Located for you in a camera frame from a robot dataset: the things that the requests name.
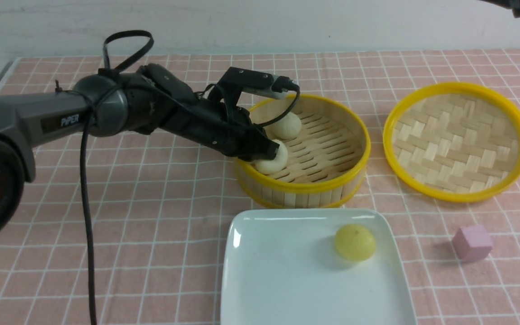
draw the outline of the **grid pattern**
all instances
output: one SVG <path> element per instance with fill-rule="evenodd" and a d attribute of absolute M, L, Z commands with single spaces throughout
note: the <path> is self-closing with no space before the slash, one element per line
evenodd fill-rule
<path fill-rule="evenodd" d="M 477 204 L 435 201 L 408 188 L 388 166 L 382 125 L 413 90 L 460 80 L 499 91 L 520 107 L 520 49 L 234 56 L 150 56 L 194 90 L 229 66 L 298 80 L 304 93 L 349 105 L 373 142 L 368 175 L 346 207 L 371 208 L 392 227 L 420 325 L 520 325 L 520 179 Z M 23 58 L 0 94 L 72 87 L 99 57 Z M 244 95 L 240 105 L 258 98 Z M 73 135 L 35 150 L 37 181 L 0 233 L 0 325 L 88 323 L 85 234 Z M 89 195 L 103 324 L 219 323 L 223 248 L 232 218 L 254 204 L 231 160 L 157 131 L 92 139 Z M 483 224 L 491 255 L 456 259 L 458 227 Z"/>

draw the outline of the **black cable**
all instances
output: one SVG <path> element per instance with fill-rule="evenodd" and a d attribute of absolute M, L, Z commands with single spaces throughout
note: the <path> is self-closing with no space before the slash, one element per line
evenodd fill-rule
<path fill-rule="evenodd" d="M 144 47 L 142 47 L 142 49 L 140 49 L 139 51 L 134 53 L 132 56 L 125 59 L 124 62 L 120 63 L 118 66 L 116 66 L 116 68 L 113 69 L 117 72 L 122 72 L 122 71 L 126 70 L 127 68 L 130 68 L 130 66 L 132 66 L 132 64 L 138 62 L 138 60 L 140 60 L 144 55 L 146 55 L 150 51 L 150 49 L 153 46 L 153 36 L 148 31 L 133 30 L 133 31 L 118 32 L 118 33 L 110 35 L 107 39 L 105 39 L 105 41 L 103 42 L 103 68 L 106 70 L 111 70 L 110 57 L 109 57 L 109 54 L 107 53 L 107 45 L 109 43 L 111 43 L 117 39 L 128 38 L 128 37 L 138 37 L 138 36 L 148 37 L 149 40 L 146 43 L 146 45 L 144 45 Z"/>
<path fill-rule="evenodd" d="M 208 92 L 210 89 L 212 89 L 212 87 L 218 89 L 218 91 L 220 92 L 220 94 L 223 97 L 224 107 L 226 108 L 226 123 L 230 124 L 230 120 L 233 117 L 232 110 L 230 109 L 231 103 L 228 102 L 228 93 L 226 93 L 226 91 L 224 90 L 224 88 L 222 86 L 220 86 L 217 83 L 211 83 L 208 86 L 206 86 L 204 91 L 197 91 L 196 95 L 203 96 L 204 94 L 206 94 L 206 92 Z"/>
<path fill-rule="evenodd" d="M 297 95 L 294 97 L 294 100 L 292 101 L 292 103 L 290 103 L 288 108 L 285 111 L 283 111 L 282 114 L 278 115 L 274 119 L 271 119 L 268 122 L 256 124 L 258 127 L 267 127 L 270 124 L 274 124 L 277 121 L 280 121 L 281 119 L 283 119 L 286 116 L 286 114 L 290 113 L 290 111 L 295 107 L 295 105 L 297 104 L 298 100 L 300 99 L 300 87 L 298 87 L 298 85 L 290 82 L 289 85 L 288 85 L 288 90 L 292 90 L 292 91 L 295 91 L 297 93 Z"/>
<path fill-rule="evenodd" d="M 81 148 L 80 148 L 80 183 L 81 183 L 81 203 L 83 205 L 83 216 L 85 221 L 85 238 L 87 240 L 87 269 L 88 269 L 88 300 L 89 300 L 89 319 L 91 325 L 97 325 L 97 309 L 95 306 L 95 258 L 93 255 L 93 225 L 91 220 L 91 212 L 89 209 L 89 195 L 87 189 L 87 167 L 85 164 L 86 152 L 87 152 L 87 140 L 89 137 L 89 131 L 95 122 L 95 113 L 97 113 L 97 107 L 101 105 L 117 90 L 121 89 L 121 85 L 112 87 L 110 90 L 105 92 L 96 104 L 85 94 L 74 90 L 61 90 L 56 81 L 56 91 L 64 91 L 65 93 L 72 93 L 83 97 L 85 103 L 90 107 L 90 114 L 85 119 L 83 133 L 81 135 Z"/>

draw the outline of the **steamed bun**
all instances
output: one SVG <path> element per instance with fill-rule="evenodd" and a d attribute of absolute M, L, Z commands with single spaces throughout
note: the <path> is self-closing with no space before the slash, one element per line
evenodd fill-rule
<path fill-rule="evenodd" d="M 277 173 L 286 167 L 288 162 L 288 149 L 286 145 L 280 140 L 273 140 L 280 146 L 276 152 L 276 157 L 273 160 L 256 160 L 254 161 L 254 167 L 256 170 L 264 175 L 272 175 Z"/>
<path fill-rule="evenodd" d="M 280 121 L 271 125 L 272 133 L 283 140 L 292 140 L 302 129 L 302 121 L 294 113 L 286 114 Z"/>

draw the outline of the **wire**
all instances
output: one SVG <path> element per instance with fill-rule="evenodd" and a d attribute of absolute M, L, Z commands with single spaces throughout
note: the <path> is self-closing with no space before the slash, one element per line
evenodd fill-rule
<path fill-rule="evenodd" d="M 294 97 L 292 103 L 290 103 L 288 108 L 285 111 L 283 111 L 282 114 L 278 115 L 274 119 L 271 119 L 268 122 L 256 124 L 257 126 L 259 126 L 259 127 L 267 127 L 270 124 L 274 124 L 277 121 L 280 121 L 281 119 L 283 119 L 295 107 L 295 105 L 298 103 L 298 100 L 300 99 L 300 87 L 298 87 L 297 85 L 295 85 L 293 83 L 290 83 L 290 85 L 291 86 L 289 86 L 289 88 L 291 88 L 291 89 L 289 89 L 289 90 L 295 91 L 297 93 L 297 95 Z"/>
<path fill-rule="evenodd" d="M 206 86 L 204 91 L 197 91 L 196 95 L 203 96 L 206 92 L 208 92 L 210 89 L 212 89 L 212 87 L 218 89 L 218 91 L 222 95 L 222 98 L 224 100 L 224 107 L 226 108 L 226 123 L 230 124 L 230 121 L 233 118 L 232 110 L 229 108 L 229 107 L 231 107 L 231 103 L 228 102 L 228 93 L 226 93 L 226 91 L 224 90 L 224 88 L 222 86 L 220 86 L 217 83 L 211 83 L 208 86 Z"/>
<path fill-rule="evenodd" d="M 89 210 L 89 195 L 87 189 L 87 167 L 85 165 L 86 152 L 87 152 L 87 140 L 89 137 L 89 131 L 96 121 L 95 113 L 97 108 L 101 105 L 117 90 L 121 89 L 121 85 L 110 88 L 105 94 L 99 98 L 96 104 L 85 94 L 74 90 L 62 90 L 66 93 L 72 93 L 83 97 L 85 103 L 91 107 L 91 114 L 85 119 L 83 133 L 81 135 L 81 148 L 80 148 L 80 183 L 81 183 L 81 203 L 83 204 L 83 217 L 85 221 L 85 238 L 87 240 L 87 269 L 88 269 L 88 300 L 89 300 L 89 319 L 91 325 L 97 325 L 97 309 L 95 306 L 95 263 L 93 255 L 93 225 L 91 222 L 91 212 Z"/>

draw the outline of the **square plate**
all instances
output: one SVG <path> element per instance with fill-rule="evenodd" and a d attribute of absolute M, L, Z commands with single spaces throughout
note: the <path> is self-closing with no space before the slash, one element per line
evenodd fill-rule
<path fill-rule="evenodd" d="M 377 250 L 342 259 L 336 231 L 358 223 Z M 416 325 L 386 219 L 364 209 L 261 209 L 238 214 L 223 265 L 222 325 Z"/>

